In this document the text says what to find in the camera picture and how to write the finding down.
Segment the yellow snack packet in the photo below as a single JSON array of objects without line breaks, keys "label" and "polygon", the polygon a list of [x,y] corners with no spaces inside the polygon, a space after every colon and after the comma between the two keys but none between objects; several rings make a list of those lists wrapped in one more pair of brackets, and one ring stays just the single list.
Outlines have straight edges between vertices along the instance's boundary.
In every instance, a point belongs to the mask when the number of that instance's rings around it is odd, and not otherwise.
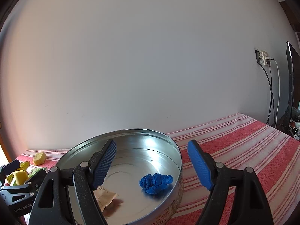
[{"label": "yellow snack packet", "polygon": [[[29,161],[24,161],[20,163],[20,167],[17,169],[17,171],[25,171],[27,173],[27,168],[30,166]],[[8,181],[8,184],[11,184],[13,182],[14,174],[11,173],[6,177],[6,180]]]}]

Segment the black monitor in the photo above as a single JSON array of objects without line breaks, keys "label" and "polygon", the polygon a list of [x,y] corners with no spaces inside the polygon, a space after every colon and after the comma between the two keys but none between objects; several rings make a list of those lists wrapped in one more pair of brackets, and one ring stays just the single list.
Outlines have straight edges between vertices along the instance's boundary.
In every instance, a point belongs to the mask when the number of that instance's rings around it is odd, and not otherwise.
[{"label": "black monitor", "polygon": [[287,42],[286,56],[288,62],[288,72],[289,72],[289,91],[288,91],[288,106],[285,111],[283,120],[284,132],[289,131],[290,120],[293,117],[292,111],[298,109],[299,107],[299,54],[291,45]]}]

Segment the red white striped bedspread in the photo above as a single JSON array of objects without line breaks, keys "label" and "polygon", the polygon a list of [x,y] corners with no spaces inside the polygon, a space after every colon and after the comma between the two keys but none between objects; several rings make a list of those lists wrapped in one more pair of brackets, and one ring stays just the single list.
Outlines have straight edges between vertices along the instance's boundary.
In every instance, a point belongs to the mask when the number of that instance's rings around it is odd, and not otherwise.
[{"label": "red white striped bedspread", "polygon": [[[228,168],[252,167],[271,208],[275,224],[285,224],[299,203],[299,142],[250,116],[236,113],[167,134],[182,159],[183,195],[165,224],[195,224],[209,196],[190,161],[187,144],[196,140],[203,151]],[[44,166],[57,165],[70,149],[46,151]]]}]

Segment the blue round cookie tin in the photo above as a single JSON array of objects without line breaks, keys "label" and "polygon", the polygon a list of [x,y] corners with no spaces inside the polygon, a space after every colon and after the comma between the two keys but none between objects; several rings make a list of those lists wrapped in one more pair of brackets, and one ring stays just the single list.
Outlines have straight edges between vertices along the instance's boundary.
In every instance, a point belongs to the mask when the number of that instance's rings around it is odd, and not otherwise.
[{"label": "blue round cookie tin", "polygon": [[[58,161],[60,169],[76,167],[100,151],[107,140],[116,142],[116,155],[103,186],[117,194],[108,224],[165,224],[179,207],[183,195],[182,156],[177,144],[154,130],[133,129],[105,133],[70,149]],[[147,194],[139,181],[147,174],[171,175],[172,184],[159,194]]]}]

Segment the small yellow sponge block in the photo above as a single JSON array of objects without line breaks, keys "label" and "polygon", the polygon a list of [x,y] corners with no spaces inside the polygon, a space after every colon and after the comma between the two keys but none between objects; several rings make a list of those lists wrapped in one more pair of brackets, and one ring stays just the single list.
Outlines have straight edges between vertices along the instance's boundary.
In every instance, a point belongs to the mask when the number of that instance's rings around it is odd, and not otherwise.
[{"label": "small yellow sponge block", "polygon": [[33,158],[33,164],[35,166],[43,165],[45,163],[46,157],[47,156],[43,151],[39,152],[39,153],[36,153],[34,158]]}]

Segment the cluttered items on desk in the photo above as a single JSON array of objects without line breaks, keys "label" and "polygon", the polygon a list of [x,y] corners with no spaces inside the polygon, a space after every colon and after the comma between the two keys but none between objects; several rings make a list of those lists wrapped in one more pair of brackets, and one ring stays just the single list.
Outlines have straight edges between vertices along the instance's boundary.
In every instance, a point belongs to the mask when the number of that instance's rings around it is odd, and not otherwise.
[{"label": "cluttered items on desk", "polygon": [[292,108],[289,132],[292,134],[294,139],[299,141],[299,107]]}]

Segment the blue cloth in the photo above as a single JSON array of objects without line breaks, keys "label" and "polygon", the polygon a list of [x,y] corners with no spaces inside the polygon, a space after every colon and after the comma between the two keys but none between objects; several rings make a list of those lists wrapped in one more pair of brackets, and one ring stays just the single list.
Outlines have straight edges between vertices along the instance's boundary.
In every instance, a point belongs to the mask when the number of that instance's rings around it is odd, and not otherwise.
[{"label": "blue cloth", "polygon": [[146,176],[142,177],[142,179],[139,181],[139,186],[147,194],[155,195],[167,189],[172,182],[173,177],[171,175],[155,173],[154,175],[147,174]]}]

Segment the green tissue pack rear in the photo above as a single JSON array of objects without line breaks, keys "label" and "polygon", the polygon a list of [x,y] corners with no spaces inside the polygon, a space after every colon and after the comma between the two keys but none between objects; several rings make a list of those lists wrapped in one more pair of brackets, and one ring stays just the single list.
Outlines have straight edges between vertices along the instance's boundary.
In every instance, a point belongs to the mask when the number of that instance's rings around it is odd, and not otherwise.
[{"label": "green tissue pack rear", "polygon": [[47,167],[43,167],[43,168],[34,168],[32,169],[29,174],[28,174],[28,178],[31,178],[32,176],[34,176],[37,172],[39,172],[40,170],[44,170],[45,172],[47,172]]}]

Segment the yellow sponge wedge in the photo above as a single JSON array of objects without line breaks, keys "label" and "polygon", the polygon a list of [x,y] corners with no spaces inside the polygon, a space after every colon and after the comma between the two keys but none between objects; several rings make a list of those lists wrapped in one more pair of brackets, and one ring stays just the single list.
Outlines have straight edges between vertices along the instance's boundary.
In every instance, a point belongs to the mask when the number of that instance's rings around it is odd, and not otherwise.
[{"label": "yellow sponge wedge", "polygon": [[13,181],[11,183],[11,186],[16,186],[16,185],[24,185],[24,183],[28,179],[28,173],[24,170],[18,170],[13,172]]}]

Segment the wall power socket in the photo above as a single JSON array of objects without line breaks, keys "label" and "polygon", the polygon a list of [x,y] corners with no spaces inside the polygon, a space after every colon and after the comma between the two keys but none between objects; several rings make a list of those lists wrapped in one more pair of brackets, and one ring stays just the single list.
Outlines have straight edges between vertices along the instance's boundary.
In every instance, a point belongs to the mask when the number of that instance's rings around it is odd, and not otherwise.
[{"label": "wall power socket", "polygon": [[268,66],[270,64],[270,57],[266,51],[255,49],[255,56],[260,65]]}]

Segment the beige red snack packet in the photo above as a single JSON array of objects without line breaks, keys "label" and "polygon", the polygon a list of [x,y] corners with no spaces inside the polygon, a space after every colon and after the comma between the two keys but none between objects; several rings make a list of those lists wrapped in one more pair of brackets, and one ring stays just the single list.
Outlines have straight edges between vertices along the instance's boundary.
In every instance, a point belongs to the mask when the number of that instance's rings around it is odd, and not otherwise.
[{"label": "beige red snack packet", "polygon": [[117,193],[106,189],[104,186],[98,186],[93,193],[101,211],[110,205],[111,202],[118,196]]}]

